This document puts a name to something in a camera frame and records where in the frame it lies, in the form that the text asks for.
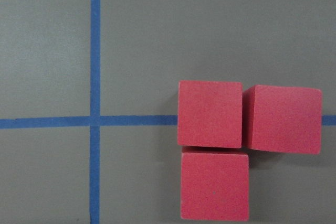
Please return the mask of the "red cube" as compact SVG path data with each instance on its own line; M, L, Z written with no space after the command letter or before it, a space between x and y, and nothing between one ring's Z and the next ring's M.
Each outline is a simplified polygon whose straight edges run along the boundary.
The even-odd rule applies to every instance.
M178 145L241 148L240 82L182 80L178 88Z
M184 146L181 218L247 221L249 157L239 151Z

